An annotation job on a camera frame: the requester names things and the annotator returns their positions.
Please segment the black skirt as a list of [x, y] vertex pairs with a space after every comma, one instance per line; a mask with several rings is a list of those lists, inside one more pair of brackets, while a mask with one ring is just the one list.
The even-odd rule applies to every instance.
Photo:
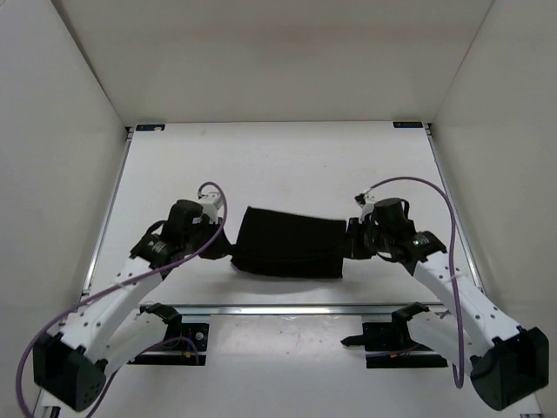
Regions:
[[343, 276], [346, 222], [247, 207], [231, 263], [277, 278], [338, 280]]

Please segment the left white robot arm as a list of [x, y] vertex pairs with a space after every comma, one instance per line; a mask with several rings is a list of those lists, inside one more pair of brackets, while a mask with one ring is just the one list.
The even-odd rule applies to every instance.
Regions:
[[223, 234], [218, 214], [225, 198], [200, 193], [178, 200], [167, 219], [151, 225], [115, 275], [111, 291], [91, 296], [56, 333], [43, 331], [32, 345], [34, 381], [76, 412], [100, 397], [113, 374], [145, 349], [179, 342], [178, 312], [141, 300], [192, 255], [200, 255]]

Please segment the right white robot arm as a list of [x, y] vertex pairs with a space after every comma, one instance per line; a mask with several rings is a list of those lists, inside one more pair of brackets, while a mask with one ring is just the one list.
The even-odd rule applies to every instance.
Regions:
[[525, 329], [501, 311], [470, 280], [458, 277], [446, 246], [431, 232], [416, 230], [409, 203], [400, 198], [355, 198], [361, 209], [349, 221], [353, 260], [381, 259], [402, 265], [448, 309], [441, 318], [414, 302], [392, 313], [394, 345], [432, 349], [469, 377], [488, 407], [501, 411], [549, 383], [549, 341], [537, 327]]

